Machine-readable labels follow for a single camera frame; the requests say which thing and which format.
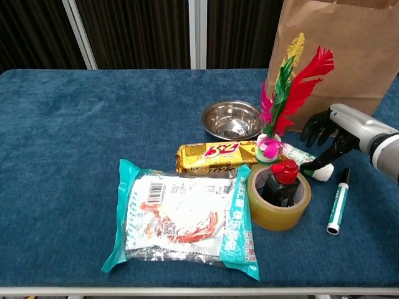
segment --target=gold wrapper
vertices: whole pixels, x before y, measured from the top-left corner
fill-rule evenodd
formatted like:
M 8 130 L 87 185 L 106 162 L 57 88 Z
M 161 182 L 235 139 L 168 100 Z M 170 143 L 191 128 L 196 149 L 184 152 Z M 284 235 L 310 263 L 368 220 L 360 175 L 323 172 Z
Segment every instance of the gold wrapper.
M 182 145 L 177 152 L 179 173 L 220 173 L 258 163 L 256 141 L 229 141 Z

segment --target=red cap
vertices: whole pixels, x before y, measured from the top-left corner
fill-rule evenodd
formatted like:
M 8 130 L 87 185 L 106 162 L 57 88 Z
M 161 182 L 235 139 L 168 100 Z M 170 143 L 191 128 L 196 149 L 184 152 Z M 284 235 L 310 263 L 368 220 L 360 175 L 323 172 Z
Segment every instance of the red cap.
M 298 165 L 292 159 L 285 159 L 279 164 L 273 164 L 270 170 L 275 175 L 277 182 L 291 185 L 298 175 Z

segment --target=packing tape roll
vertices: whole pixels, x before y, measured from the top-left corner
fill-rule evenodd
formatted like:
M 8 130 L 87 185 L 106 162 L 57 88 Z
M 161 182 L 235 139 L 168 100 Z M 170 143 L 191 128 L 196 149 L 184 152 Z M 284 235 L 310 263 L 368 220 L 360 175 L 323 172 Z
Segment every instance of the packing tape roll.
M 292 207 L 277 207 L 265 201 L 256 191 L 256 180 L 271 174 L 270 166 L 256 164 L 251 169 L 248 179 L 248 199 L 253 221 L 269 230 L 287 230 L 294 227 L 306 209 L 312 197 L 309 183 L 298 173 L 300 185 Z

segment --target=green marker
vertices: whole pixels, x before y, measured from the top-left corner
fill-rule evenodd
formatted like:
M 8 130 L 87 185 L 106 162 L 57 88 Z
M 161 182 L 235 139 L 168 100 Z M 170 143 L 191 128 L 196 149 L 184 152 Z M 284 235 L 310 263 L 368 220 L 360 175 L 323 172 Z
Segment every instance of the green marker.
M 335 194 L 335 201 L 334 206 L 332 207 L 330 220 L 327 224 L 327 232 L 332 235 L 337 235 L 339 233 L 342 214 L 344 213 L 344 207 L 348 196 L 349 176 L 350 169 L 345 168 L 342 173 L 341 183 L 339 183 L 337 193 Z

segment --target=snack packet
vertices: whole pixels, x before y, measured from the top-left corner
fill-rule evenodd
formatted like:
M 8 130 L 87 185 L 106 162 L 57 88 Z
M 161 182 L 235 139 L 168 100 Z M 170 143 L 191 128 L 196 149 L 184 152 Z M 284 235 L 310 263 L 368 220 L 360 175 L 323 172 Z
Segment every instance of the snack packet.
M 120 160 L 117 234 L 102 270 L 130 258 L 224 264 L 259 280 L 245 183 L 248 166 L 194 176 Z
M 178 173 L 223 173 L 243 164 L 257 164 L 256 141 L 182 145 L 176 154 Z

